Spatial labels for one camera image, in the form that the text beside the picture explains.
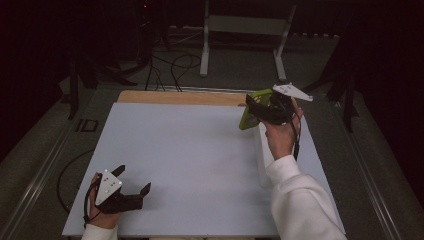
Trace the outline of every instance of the cable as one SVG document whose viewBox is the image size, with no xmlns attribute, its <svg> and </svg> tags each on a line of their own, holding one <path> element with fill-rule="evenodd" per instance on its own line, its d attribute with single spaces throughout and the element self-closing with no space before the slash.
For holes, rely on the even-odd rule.
<svg viewBox="0 0 424 240">
<path fill-rule="evenodd" d="M 203 31 L 199 31 L 199 32 L 197 32 L 197 33 L 195 33 L 195 34 L 192 34 L 191 36 L 188 36 L 188 37 L 186 37 L 186 38 L 183 38 L 183 39 L 181 39 L 181 40 L 179 40 L 179 41 L 176 41 L 176 42 L 174 42 L 174 43 L 170 43 L 170 45 L 175 45 L 175 44 L 178 44 L 178 43 L 184 42 L 184 41 L 186 41 L 186 40 L 188 40 L 188 39 L 194 38 L 195 36 L 197 36 L 197 35 L 199 35 L 199 34 L 201 34 L 201 33 L 203 33 Z"/>
<path fill-rule="evenodd" d="M 194 54 L 191 54 L 191 53 L 189 53 L 189 52 L 187 52 L 187 51 L 183 51 L 183 50 L 176 50 L 176 52 L 183 52 L 184 54 L 183 55 L 181 55 L 181 56 L 178 56 L 177 58 L 175 58 L 172 62 L 169 62 L 169 61 L 167 61 L 167 60 L 165 60 L 165 59 L 162 59 L 162 58 L 160 58 L 160 57 L 157 57 L 157 56 L 154 56 L 154 55 L 152 55 L 152 57 L 153 58 L 156 58 L 156 59 L 158 59 L 158 60 L 160 60 L 160 61 L 163 61 L 163 62 L 165 62 L 165 63 L 168 63 L 168 64 L 170 64 L 171 65 L 171 75 L 172 75 L 172 78 L 173 78 L 173 80 L 174 80 L 174 83 L 175 83 L 175 88 L 177 89 L 177 91 L 178 92 L 182 92 L 182 88 L 181 88 L 181 86 L 180 86 L 180 84 L 179 84 L 179 80 L 181 79 L 181 77 L 184 75 L 184 74 L 186 74 L 191 68 L 195 68 L 195 67 L 198 67 L 198 66 L 200 66 L 200 63 L 201 63 L 201 59 L 200 59 L 200 57 L 199 56 L 196 56 L 196 55 L 194 55 Z M 189 66 L 181 66 L 181 65 L 178 65 L 178 64 L 176 64 L 176 62 L 179 60 L 179 59 L 181 59 L 181 58 L 183 58 L 183 57 L 190 57 L 190 64 L 189 64 Z M 194 64 L 193 65 L 193 62 L 194 62 L 194 60 L 193 60 L 193 58 L 196 58 L 196 59 L 198 59 L 198 62 L 196 63 L 196 64 Z M 185 70 L 184 70 L 184 72 L 182 73 L 182 74 L 180 74 L 178 77 L 175 75 L 175 73 L 174 73 L 174 67 L 179 67 L 179 68 L 184 68 Z"/>
<path fill-rule="evenodd" d="M 300 133 L 302 131 L 302 122 L 300 120 L 299 115 L 295 112 L 295 116 L 299 119 L 299 133 L 296 131 L 296 127 L 294 126 L 293 120 L 290 121 L 290 126 L 293 129 L 294 133 L 294 150 L 293 150 L 293 157 L 297 160 L 297 156 L 299 154 L 299 148 L 300 148 Z"/>
<path fill-rule="evenodd" d="M 59 199 L 59 203 L 60 205 L 62 205 L 63 209 L 69 214 L 71 211 L 69 210 L 69 208 L 66 206 L 66 204 L 64 203 L 62 196 L 60 195 L 60 182 L 62 179 L 62 175 L 65 173 L 65 171 L 67 170 L 67 168 L 74 162 L 76 162 L 78 159 L 80 159 L 82 156 L 84 156 L 87 153 L 93 152 L 94 149 L 90 149 L 86 152 L 81 153 L 80 155 L 76 156 L 75 158 L 71 159 L 71 161 L 69 161 L 66 166 L 62 169 L 62 171 L 59 174 L 59 177 L 57 179 L 56 182 L 56 196 Z"/>
<path fill-rule="evenodd" d="M 162 80 L 160 79 L 160 70 L 157 67 L 153 67 L 152 68 L 155 70 L 155 74 L 156 74 L 156 89 L 155 91 L 157 91 L 159 89 L 159 83 L 162 86 L 162 90 L 165 91 L 165 88 L 163 86 Z"/>
<path fill-rule="evenodd" d="M 90 198 L 91 190 L 93 190 L 95 187 L 97 187 L 100 184 L 100 180 L 101 180 L 101 178 L 98 178 L 94 183 L 92 183 L 90 185 L 90 187 L 88 188 L 87 193 L 85 194 L 85 198 L 84 198 L 84 221 L 85 221 L 84 228 L 85 228 L 85 225 L 87 223 L 91 222 L 94 218 L 96 218 L 101 213 L 101 211 L 99 211 L 99 213 L 97 213 L 94 217 L 90 218 L 89 215 L 88 215 L 88 211 L 87 211 L 87 209 L 88 209 L 87 202 L 88 202 L 88 199 Z"/>
<path fill-rule="evenodd" d="M 144 86 L 144 91 L 147 91 L 147 87 L 149 86 L 150 75 L 152 74 L 152 68 L 153 68 L 152 61 L 153 61 L 152 56 L 150 56 L 150 59 L 149 59 L 149 65 L 150 65 L 149 75 L 147 75 L 147 81 L 146 81 L 146 85 Z"/>
</svg>

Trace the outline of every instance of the person's right hand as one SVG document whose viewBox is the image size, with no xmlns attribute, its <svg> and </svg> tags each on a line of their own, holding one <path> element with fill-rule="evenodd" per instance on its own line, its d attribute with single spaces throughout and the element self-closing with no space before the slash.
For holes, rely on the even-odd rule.
<svg viewBox="0 0 424 240">
<path fill-rule="evenodd" d="M 293 104 L 297 114 L 292 119 L 296 133 L 293 132 L 293 128 L 289 123 L 285 125 L 273 125 L 269 122 L 262 121 L 266 127 L 265 136 L 268 139 L 268 146 L 274 160 L 292 154 L 295 136 L 297 137 L 299 133 L 300 118 L 303 116 L 303 110 L 297 106 L 295 101 L 293 101 Z"/>
</svg>

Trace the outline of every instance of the green object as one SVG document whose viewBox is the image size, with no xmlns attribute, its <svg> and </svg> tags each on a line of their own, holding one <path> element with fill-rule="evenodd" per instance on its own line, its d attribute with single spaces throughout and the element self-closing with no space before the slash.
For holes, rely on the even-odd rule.
<svg viewBox="0 0 424 240">
<path fill-rule="evenodd" d="M 269 97 L 272 94 L 272 89 L 264 89 L 249 94 L 257 103 L 268 106 Z M 259 125 L 259 119 L 249 112 L 249 106 L 247 105 L 244 109 L 243 116 L 239 124 L 241 130 L 246 130 Z"/>
</svg>

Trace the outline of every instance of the white stand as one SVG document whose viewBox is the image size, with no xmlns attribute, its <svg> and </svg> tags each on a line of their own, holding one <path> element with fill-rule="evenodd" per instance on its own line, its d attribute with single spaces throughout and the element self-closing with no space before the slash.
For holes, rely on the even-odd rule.
<svg viewBox="0 0 424 240">
<path fill-rule="evenodd" d="M 268 34 L 281 36 L 280 45 L 274 49 L 275 66 L 279 80 L 286 80 L 281 54 L 287 41 L 291 22 L 293 20 L 296 6 L 292 6 L 287 19 L 246 18 L 231 17 L 209 14 L 209 0 L 205 2 L 205 23 L 202 60 L 200 65 L 200 76 L 208 75 L 209 64 L 209 31 Z"/>
</svg>

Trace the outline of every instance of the hand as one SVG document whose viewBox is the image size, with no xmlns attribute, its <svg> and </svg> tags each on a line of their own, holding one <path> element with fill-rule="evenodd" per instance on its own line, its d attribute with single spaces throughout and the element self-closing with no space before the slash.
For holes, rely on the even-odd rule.
<svg viewBox="0 0 424 240">
<path fill-rule="evenodd" d="M 93 184 L 99 177 L 99 174 L 96 173 L 91 180 L 91 183 Z M 118 222 L 119 218 L 122 215 L 122 212 L 120 213 L 114 213 L 114 214 L 104 214 L 100 212 L 100 210 L 96 207 L 94 204 L 94 200 L 96 198 L 96 191 L 95 189 L 91 190 L 90 192 L 90 219 L 91 221 L 89 224 L 105 228 L 105 229 L 112 229 L 116 226 L 116 223 Z"/>
<path fill-rule="evenodd" d="M 274 160 L 292 154 L 295 136 L 297 137 L 299 133 L 300 118 L 303 116 L 303 110 L 297 106 L 294 100 L 293 105 L 297 114 L 297 116 L 295 115 L 293 117 L 296 133 L 293 132 L 293 128 L 289 123 L 285 125 L 273 125 L 269 122 L 262 121 L 266 127 L 265 136 L 268 139 L 268 146 Z"/>
</svg>

